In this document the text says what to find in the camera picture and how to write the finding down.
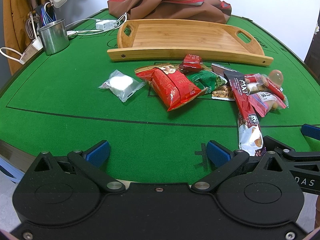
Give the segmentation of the steel mug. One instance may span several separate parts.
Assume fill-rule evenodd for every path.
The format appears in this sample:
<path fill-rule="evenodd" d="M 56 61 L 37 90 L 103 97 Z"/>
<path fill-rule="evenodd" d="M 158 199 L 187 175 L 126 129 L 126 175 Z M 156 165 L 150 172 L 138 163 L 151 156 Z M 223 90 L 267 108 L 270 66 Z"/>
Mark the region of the steel mug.
<path fill-rule="evenodd" d="M 69 46 L 65 20 L 55 20 L 39 29 L 39 36 L 46 55 L 61 52 Z"/>

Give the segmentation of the red pistachio snack bag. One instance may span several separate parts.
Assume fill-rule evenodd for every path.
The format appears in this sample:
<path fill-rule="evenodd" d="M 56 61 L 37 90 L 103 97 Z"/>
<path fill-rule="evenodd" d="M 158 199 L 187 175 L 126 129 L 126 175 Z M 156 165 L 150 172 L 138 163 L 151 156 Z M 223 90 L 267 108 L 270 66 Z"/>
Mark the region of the red pistachio snack bag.
<path fill-rule="evenodd" d="M 135 75 L 153 88 L 168 111 L 188 104 L 207 91 L 206 87 L 203 89 L 197 87 L 169 63 L 137 68 Z"/>

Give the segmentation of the brown peanut bar packet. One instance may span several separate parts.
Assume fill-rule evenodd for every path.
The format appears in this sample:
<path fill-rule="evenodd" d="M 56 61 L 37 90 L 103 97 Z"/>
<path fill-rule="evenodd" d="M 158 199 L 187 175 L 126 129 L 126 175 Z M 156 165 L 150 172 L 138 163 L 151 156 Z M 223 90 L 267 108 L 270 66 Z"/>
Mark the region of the brown peanut bar packet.
<path fill-rule="evenodd" d="M 228 80 L 224 77 L 224 71 L 228 70 L 234 72 L 235 70 L 224 67 L 217 63 L 211 65 L 213 73 L 217 76 L 215 89 L 212 91 L 212 99 L 224 100 L 224 101 L 235 101 L 232 93 L 232 89 L 227 85 Z"/>

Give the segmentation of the orange coat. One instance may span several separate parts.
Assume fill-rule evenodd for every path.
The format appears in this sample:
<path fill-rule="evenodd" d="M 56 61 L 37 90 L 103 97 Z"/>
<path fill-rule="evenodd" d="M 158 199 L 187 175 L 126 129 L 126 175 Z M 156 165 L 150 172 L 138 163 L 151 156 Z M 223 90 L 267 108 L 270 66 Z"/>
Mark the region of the orange coat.
<path fill-rule="evenodd" d="M 4 47 L 12 48 L 21 54 L 39 37 L 37 29 L 40 25 L 40 14 L 36 8 L 47 0 L 3 0 Z M 6 54 L 18 58 L 11 51 Z M 11 74 L 15 74 L 23 64 L 8 59 Z"/>

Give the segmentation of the green snack packet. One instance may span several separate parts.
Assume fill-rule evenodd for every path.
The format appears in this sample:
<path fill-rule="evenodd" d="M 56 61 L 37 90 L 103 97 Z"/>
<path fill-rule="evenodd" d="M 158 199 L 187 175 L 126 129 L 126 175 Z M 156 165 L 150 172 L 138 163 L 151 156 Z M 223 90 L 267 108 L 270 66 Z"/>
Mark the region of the green snack packet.
<path fill-rule="evenodd" d="M 207 70 L 189 73 L 186 77 L 199 89 L 207 88 L 205 94 L 211 94 L 214 90 L 227 83 L 223 77 Z"/>

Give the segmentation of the bamboo serving tray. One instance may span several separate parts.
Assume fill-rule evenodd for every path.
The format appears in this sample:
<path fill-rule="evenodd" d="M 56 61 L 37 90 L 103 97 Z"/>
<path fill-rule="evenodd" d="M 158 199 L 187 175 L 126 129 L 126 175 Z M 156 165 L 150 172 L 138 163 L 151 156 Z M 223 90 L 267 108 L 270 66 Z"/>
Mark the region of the bamboo serving tray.
<path fill-rule="evenodd" d="M 259 42 L 247 31 L 227 24 L 178 19 L 129 20 L 117 33 L 112 61 L 180 60 L 188 54 L 206 61 L 227 61 L 267 67 Z"/>

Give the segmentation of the white power adapter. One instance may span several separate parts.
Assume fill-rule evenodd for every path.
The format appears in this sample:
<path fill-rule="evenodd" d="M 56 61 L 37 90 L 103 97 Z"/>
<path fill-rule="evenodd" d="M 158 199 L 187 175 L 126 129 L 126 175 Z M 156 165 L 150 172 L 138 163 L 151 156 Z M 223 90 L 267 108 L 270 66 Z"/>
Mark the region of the white power adapter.
<path fill-rule="evenodd" d="M 116 29 L 118 26 L 117 20 L 101 20 L 95 23 L 95 27 L 97 30 L 109 31 L 112 29 Z"/>

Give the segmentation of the pink jelly cup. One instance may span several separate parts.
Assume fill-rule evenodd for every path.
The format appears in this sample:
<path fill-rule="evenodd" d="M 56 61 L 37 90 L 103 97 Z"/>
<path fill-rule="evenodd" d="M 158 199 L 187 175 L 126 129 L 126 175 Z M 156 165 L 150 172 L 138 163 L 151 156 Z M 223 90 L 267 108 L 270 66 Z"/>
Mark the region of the pink jelly cup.
<path fill-rule="evenodd" d="M 284 81 L 284 77 L 283 74 L 280 70 L 272 70 L 269 75 L 268 78 L 278 87 L 280 88 L 283 84 Z"/>

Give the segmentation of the red Biscoff biscuit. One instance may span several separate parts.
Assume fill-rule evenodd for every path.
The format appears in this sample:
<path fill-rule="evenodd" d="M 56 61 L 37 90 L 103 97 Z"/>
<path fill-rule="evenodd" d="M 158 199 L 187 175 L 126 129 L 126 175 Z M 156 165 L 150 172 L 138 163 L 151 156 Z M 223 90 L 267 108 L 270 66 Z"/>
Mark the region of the red Biscoff biscuit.
<path fill-rule="evenodd" d="M 263 80 L 261 77 L 261 74 L 257 73 L 257 74 L 245 74 L 244 75 L 244 80 L 246 83 L 259 83 L 259 84 L 263 84 Z"/>
<path fill-rule="evenodd" d="M 273 94 L 275 94 L 278 98 L 284 101 L 285 96 L 282 91 L 268 78 L 265 76 L 261 76 L 261 81 L 263 85 L 270 90 Z"/>

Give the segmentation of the clear-wrapped white cake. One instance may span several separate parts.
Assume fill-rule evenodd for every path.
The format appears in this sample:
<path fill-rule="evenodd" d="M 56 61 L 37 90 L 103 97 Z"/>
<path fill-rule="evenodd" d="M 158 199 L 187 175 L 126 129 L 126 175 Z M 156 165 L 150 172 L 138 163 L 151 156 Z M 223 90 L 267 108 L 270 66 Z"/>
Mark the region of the clear-wrapped white cake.
<path fill-rule="evenodd" d="M 109 89 L 121 102 L 126 102 L 133 94 L 145 86 L 119 70 L 113 71 L 99 89 Z"/>

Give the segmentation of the red nut bar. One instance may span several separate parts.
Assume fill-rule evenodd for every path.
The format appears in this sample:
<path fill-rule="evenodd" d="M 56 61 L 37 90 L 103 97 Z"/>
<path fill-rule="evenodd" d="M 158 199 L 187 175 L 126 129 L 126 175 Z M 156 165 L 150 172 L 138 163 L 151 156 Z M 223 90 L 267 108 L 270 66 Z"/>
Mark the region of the red nut bar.
<path fill-rule="evenodd" d="M 202 59 L 193 54 L 184 57 L 183 62 L 178 65 L 178 70 L 182 73 L 198 73 L 203 70 Z"/>

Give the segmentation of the white paper bag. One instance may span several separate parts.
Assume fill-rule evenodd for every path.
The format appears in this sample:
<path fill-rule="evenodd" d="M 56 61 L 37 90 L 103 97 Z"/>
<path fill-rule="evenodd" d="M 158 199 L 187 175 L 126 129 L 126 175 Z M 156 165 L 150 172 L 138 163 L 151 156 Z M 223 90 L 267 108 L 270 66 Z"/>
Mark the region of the white paper bag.
<path fill-rule="evenodd" d="M 27 61 L 29 61 L 34 55 L 36 55 L 39 51 L 43 49 L 43 45 L 41 42 L 41 39 L 37 37 L 34 39 L 31 44 L 26 48 L 26 50 L 21 54 L 19 51 L 8 48 L 8 47 L 2 47 L 1 48 L 1 54 L 6 57 L 7 59 L 16 61 L 20 64 L 25 64 Z M 8 54 L 6 54 L 4 51 L 11 51 L 18 55 L 18 58 L 12 57 Z"/>

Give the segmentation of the brown cloth bag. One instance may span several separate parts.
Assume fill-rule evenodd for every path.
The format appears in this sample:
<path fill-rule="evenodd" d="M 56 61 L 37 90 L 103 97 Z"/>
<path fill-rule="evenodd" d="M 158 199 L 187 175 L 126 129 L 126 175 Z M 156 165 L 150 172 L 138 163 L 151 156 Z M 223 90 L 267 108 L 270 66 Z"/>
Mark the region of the brown cloth bag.
<path fill-rule="evenodd" d="M 225 24 L 232 14 L 229 3 L 221 0 L 108 0 L 110 15 L 129 20 L 182 19 Z"/>

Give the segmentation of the long red coffee stick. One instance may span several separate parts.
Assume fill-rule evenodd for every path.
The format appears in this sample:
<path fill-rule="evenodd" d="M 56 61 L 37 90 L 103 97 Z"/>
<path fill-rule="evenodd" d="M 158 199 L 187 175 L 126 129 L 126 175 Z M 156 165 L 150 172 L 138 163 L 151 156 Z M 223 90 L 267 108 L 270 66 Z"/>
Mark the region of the long red coffee stick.
<path fill-rule="evenodd" d="M 225 70 L 224 76 L 231 87 L 238 107 L 238 139 L 239 149 L 250 156 L 262 157 L 266 153 L 259 119 L 249 102 L 248 90 L 244 74 Z"/>

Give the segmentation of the pink pastry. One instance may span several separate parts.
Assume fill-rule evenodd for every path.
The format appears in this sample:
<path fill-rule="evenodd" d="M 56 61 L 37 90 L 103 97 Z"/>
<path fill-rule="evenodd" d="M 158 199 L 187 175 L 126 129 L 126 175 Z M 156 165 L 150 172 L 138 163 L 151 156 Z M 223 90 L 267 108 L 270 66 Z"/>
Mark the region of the pink pastry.
<path fill-rule="evenodd" d="M 278 96 L 269 92 L 250 94 L 248 100 L 262 118 L 270 111 L 286 108 L 285 103 Z"/>

